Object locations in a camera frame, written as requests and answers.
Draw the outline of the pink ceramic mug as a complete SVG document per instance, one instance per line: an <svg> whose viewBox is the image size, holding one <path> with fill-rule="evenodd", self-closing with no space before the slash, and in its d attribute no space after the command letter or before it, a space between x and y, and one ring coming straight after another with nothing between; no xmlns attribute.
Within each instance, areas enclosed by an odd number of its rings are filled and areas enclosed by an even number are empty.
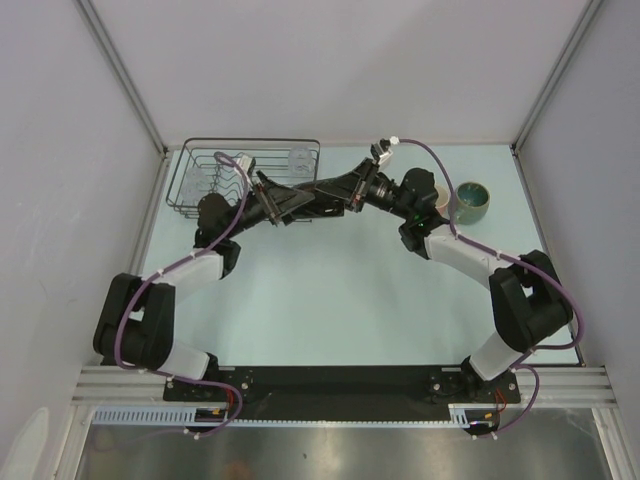
<svg viewBox="0 0 640 480"><path fill-rule="evenodd" d="M441 216L448 218L449 204L451 199L450 191L448 188L439 184L435 185L435 190L437 193L435 208Z"/></svg>

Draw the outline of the green speckled ceramic mug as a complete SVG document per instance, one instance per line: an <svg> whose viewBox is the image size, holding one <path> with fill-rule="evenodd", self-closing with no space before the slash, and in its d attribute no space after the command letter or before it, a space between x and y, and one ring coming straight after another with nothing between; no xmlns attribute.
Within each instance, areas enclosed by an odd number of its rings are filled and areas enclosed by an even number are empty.
<svg viewBox="0 0 640 480"><path fill-rule="evenodd" d="M456 224L473 225L481 221L490 206L490 192L477 182L464 182L455 190L456 206L453 219Z"/></svg>

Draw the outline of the black ceramic mug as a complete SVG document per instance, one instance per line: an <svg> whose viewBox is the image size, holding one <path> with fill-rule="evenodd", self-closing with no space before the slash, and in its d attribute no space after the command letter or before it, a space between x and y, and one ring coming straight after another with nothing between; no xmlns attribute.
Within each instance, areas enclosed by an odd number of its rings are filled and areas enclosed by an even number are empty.
<svg viewBox="0 0 640 480"><path fill-rule="evenodd" d="M318 190L311 190L310 193L314 195L314 199L300 206L293 212L295 220L314 220L344 216L345 205L341 199Z"/></svg>

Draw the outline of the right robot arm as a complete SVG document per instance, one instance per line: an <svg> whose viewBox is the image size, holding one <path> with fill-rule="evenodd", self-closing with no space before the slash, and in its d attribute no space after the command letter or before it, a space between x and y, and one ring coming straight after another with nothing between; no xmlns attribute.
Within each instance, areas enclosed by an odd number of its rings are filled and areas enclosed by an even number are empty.
<svg viewBox="0 0 640 480"><path fill-rule="evenodd" d="M473 401L486 400L497 378L577 316L546 254L534 250L512 258L455 232L452 220L436 208L438 193L428 170L412 168L395 183L366 159L349 173L293 187L265 174L258 178L254 191L274 224L372 205L402 219L399 235L408 251L450 266L489 291L494 331L460 366L462 391Z"/></svg>

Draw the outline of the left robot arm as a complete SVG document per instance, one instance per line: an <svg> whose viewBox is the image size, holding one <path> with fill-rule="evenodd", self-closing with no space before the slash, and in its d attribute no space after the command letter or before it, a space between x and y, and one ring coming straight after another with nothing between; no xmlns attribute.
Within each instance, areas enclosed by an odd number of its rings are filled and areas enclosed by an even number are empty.
<svg viewBox="0 0 640 480"><path fill-rule="evenodd" d="M181 378L202 400L219 392L217 357L176 337L177 306L231 274L241 251L235 236L263 221L289 224L308 215L319 198L311 182L285 186L263 172L256 179L242 174L240 181L236 203L216 191L199 199L194 247L185 257L147 277L113 278L93 337L96 353L123 369Z"/></svg>

